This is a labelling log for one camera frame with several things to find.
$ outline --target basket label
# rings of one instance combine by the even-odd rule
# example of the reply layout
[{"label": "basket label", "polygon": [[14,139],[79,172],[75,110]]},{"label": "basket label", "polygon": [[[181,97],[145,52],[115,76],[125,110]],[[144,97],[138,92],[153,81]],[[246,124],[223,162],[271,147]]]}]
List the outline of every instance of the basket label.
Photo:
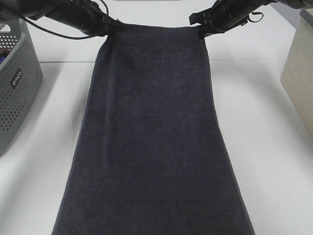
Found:
[{"label": "basket label", "polygon": [[19,68],[17,70],[17,72],[15,73],[14,77],[11,80],[11,87],[13,89],[16,88],[16,86],[18,85],[18,83],[20,82],[21,78],[23,76],[22,70]]}]

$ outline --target perforated basket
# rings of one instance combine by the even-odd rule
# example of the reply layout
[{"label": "perforated basket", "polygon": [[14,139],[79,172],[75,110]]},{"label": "perforated basket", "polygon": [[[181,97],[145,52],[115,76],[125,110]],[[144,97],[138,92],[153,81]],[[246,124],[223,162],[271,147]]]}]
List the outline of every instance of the perforated basket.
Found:
[{"label": "perforated basket", "polygon": [[42,71],[23,20],[5,23],[0,48],[11,50],[0,65],[0,155],[7,149],[24,121],[39,89]]}]

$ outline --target dark fabric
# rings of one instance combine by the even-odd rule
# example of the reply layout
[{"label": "dark fabric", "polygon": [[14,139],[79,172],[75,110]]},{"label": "dark fabric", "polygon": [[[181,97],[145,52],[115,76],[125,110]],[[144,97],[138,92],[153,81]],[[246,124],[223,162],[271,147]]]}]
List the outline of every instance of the dark fabric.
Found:
[{"label": "dark fabric", "polygon": [[102,46],[53,234],[254,234],[197,28],[127,24]]}]

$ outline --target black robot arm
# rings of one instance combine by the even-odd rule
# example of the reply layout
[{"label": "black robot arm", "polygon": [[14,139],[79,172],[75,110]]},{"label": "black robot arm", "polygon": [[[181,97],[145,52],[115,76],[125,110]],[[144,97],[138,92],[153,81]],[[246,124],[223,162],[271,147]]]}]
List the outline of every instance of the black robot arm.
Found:
[{"label": "black robot arm", "polygon": [[104,36],[122,28],[121,22],[106,17],[99,5],[91,0],[0,0],[1,21],[19,16],[32,20],[46,16],[87,35]]},{"label": "black robot arm", "polygon": [[280,2],[296,9],[313,6],[313,0],[217,0],[211,8],[193,13],[189,21],[190,24],[201,24],[198,35],[199,38],[204,38],[245,25],[250,21],[250,13],[272,2]]}]

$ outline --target table surface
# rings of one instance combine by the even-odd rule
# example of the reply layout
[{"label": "table surface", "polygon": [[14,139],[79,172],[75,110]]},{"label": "table surface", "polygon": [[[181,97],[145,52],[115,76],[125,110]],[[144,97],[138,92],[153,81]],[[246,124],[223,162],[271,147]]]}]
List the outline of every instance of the table surface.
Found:
[{"label": "table surface", "polygon": [[[188,26],[213,1],[106,1],[123,22]],[[313,140],[280,83],[295,29],[270,6],[265,17],[206,38],[216,111],[257,235],[313,234]],[[79,36],[49,19],[44,27]],[[105,38],[71,41],[29,30],[43,83],[0,156],[0,234],[50,235],[72,163],[94,61]]]}]

